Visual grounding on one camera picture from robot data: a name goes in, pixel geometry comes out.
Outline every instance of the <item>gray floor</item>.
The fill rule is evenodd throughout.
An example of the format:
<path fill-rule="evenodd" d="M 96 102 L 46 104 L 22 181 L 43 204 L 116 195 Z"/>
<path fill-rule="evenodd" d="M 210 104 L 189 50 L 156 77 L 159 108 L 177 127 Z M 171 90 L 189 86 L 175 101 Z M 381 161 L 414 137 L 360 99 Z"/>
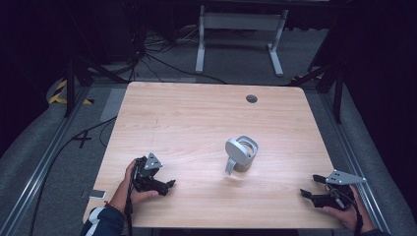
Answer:
<path fill-rule="evenodd" d="M 307 68 L 326 30 L 285 30 L 278 47 L 278 56 L 284 76 L 278 78 L 273 71 L 266 50 L 267 43 L 273 38 L 268 32 L 215 31 L 208 34 L 206 63 L 203 75 L 222 79 L 232 85 L 279 86 L 290 82 L 294 76 L 305 75 Z M 219 83 L 204 76 L 194 75 L 197 43 L 176 46 L 166 52 L 152 56 L 190 72 L 185 74 L 167 67 L 155 59 L 144 58 L 135 69 L 136 81 L 178 82 L 178 83 Z M 128 79 L 130 72 L 120 76 Z M 376 224 L 392 235 L 417 235 L 417 227 L 410 209 L 401 193 L 391 180 L 387 169 L 367 133 L 360 115 L 353 104 L 348 90 L 344 90 L 342 100 L 342 124 L 336 125 L 328 114 L 328 104 L 332 94 L 317 94 L 312 87 L 315 82 L 302 86 L 312 107 L 317 124 L 328 149 L 334 168 L 351 172 L 360 167 L 360 174 L 368 179 L 363 194 L 369 201 L 368 207 L 374 211 Z M 63 119 L 65 105 L 50 104 L 50 107 L 16 139 L 9 150 L 0 159 L 0 225 L 14 221 L 10 235 L 29 235 L 30 222 L 38 195 L 27 198 L 20 214 L 8 218 L 16 211 L 17 202 L 24 192 L 30 176 L 39 162 L 52 151 L 53 141 L 63 146 L 80 131 L 88 129 L 117 113 L 119 107 L 115 89 L 126 86 L 114 84 L 106 78 L 96 78 L 91 88 L 79 88 L 80 100 L 94 99 L 93 105 L 79 105 L 73 115 Z M 65 133 L 57 131 L 65 126 Z M 47 178 L 36 216 L 33 235 L 78 235 L 83 225 L 82 219 L 88 199 L 82 198 L 94 183 L 101 160 L 105 153 L 105 144 L 111 135 L 113 123 L 89 131 L 92 139 L 80 148 L 80 142 L 70 142 L 58 155 Z M 347 230 L 336 229 L 300 229 L 300 235 L 352 235 Z M 0 231 L 0 235 L 9 235 Z M 150 229 L 137 229 L 137 235 L 150 235 Z"/>

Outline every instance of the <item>dark background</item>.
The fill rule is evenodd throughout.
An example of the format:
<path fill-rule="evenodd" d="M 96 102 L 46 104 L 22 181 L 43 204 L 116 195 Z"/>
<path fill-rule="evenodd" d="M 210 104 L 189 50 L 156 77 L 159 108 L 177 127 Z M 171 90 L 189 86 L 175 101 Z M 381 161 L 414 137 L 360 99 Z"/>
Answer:
<path fill-rule="evenodd" d="M 317 15 L 311 22 L 315 16 L 308 11 L 295 11 L 287 26 L 317 29 L 334 24 L 314 64 L 323 66 L 340 56 L 345 58 L 345 83 L 416 218 L 417 25 L 412 17 L 416 8 L 406 0 L 365 2 L 368 11 L 344 15 L 336 23 L 332 16 L 321 19 Z M 72 53 L 98 64 L 128 60 L 133 55 L 132 20 L 118 1 L 63 3 L 0 3 L 0 156 L 48 108 L 46 92 L 64 73 Z M 136 23 L 143 24 L 141 33 L 153 28 L 173 38 L 175 30 L 198 15 L 195 8 L 149 8 L 147 17 Z"/>

